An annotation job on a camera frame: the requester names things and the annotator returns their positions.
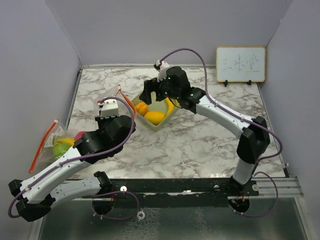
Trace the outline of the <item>red apple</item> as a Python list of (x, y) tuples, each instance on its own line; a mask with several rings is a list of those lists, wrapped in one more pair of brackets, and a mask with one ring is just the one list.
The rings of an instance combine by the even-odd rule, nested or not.
[(78, 132), (75, 137), (74, 137), (74, 140), (77, 141), (79, 140), (86, 132), (85, 131), (80, 131)]

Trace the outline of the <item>yellow banana bunch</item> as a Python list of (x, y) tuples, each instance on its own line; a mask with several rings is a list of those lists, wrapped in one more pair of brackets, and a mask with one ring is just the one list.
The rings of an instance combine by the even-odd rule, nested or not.
[(68, 144), (70, 146), (73, 146), (75, 143), (75, 140), (69, 137), (59, 137), (55, 140), (56, 144)]

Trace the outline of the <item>clear zip bag red zipper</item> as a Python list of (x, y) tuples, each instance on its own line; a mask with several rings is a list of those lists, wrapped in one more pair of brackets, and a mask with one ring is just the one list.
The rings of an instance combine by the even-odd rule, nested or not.
[(57, 160), (53, 156), (53, 146), (58, 145), (55, 143), (57, 138), (74, 140), (75, 136), (76, 134), (67, 130), (60, 120), (55, 119), (40, 141), (28, 172), (36, 174)]

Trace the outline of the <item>green lime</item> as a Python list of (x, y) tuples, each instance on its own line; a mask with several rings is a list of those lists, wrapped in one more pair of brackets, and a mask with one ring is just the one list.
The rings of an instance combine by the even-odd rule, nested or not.
[(69, 150), (70, 147), (71, 145), (67, 143), (60, 143), (60, 144), (54, 145), (52, 148), (53, 157), (56, 160), (59, 159)]

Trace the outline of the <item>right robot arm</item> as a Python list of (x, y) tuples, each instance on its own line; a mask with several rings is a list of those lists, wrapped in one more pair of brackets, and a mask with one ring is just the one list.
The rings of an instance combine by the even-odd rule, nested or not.
[(186, 72), (179, 66), (167, 67), (159, 76), (143, 83), (139, 99), (150, 105), (151, 93), (160, 102), (166, 98), (176, 100), (182, 109), (204, 116), (227, 129), (239, 140), (236, 153), (239, 157), (235, 172), (231, 176), (229, 189), (240, 196), (248, 189), (258, 159), (270, 144), (266, 120), (258, 116), (251, 118), (219, 103), (198, 87), (191, 86)]

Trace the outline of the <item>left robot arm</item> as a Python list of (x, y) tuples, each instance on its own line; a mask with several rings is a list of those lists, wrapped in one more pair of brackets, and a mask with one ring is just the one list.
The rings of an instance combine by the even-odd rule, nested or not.
[(136, 124), (132, 117), (121, 115), (104, 119), (98, 126), (95, 131), (85, 132), (66, 153), (36, 175), (8, 184), (14, 196), (8, 208), (10, 218), (22, 217), (33, 222), (62, 203), (95, 195), (103, 198), (114, 189), (104, 171), (65, 183), (75, 173), (119, 153)]

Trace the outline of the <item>orange bell pepper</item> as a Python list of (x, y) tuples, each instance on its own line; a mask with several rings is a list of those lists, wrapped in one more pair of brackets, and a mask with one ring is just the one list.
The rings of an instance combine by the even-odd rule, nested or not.
[(135, 109), (141, 116), (144, 116), (149, 111), (148, 105), (143, 101), (135, 105)]

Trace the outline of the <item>green plastic basket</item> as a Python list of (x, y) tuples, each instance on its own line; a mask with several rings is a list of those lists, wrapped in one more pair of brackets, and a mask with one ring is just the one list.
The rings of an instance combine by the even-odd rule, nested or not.
[(136, 117), (155, 132), (159, 131), (178, 111), (176, 100), (173, 103), (165, 98), (162, 101), (156, 101), (156, 93), (151, 93), (151, 104), (147, 105), (140, 100), (140, 95), (136, 95), (131, 102), (136, 110)]

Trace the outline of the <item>small yellow bananas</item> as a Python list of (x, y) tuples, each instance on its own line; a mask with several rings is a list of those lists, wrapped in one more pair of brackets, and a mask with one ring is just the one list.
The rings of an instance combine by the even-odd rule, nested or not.
[(169, 97), (167, 97), (165, 99), (165, 102), (167, 104), (167, 111), (166, 111), (166, 115), (168, 116), (174, 109), (179, 108), (178, 106), (178, 102), (175, 99), (171, 99)]

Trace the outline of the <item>yellow mango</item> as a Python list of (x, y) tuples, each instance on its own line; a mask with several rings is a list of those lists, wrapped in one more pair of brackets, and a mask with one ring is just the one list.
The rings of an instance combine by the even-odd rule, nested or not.
[(148, 111), (143, 117), (153, 125), (158, 125), (164, 120), (166, 115), (160, 111)]

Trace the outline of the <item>small whiteboard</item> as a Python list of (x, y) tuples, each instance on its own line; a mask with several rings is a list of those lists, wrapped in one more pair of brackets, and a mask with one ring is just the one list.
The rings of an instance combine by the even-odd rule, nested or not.
[(265, 47), (219, 46), (216, 49), (216, 80), (219, 83), (262, 83), (265, 79)]

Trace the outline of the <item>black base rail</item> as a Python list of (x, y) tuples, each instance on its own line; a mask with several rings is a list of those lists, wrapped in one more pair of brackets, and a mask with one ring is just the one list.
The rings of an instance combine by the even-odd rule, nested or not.
[(259, 192), (250, 180), (236, 186), (229, 178), (111, 179), (101, 193), (112, 193), (113, 206), (121, 209), (227, 207), (228, 198), (256, 197)]

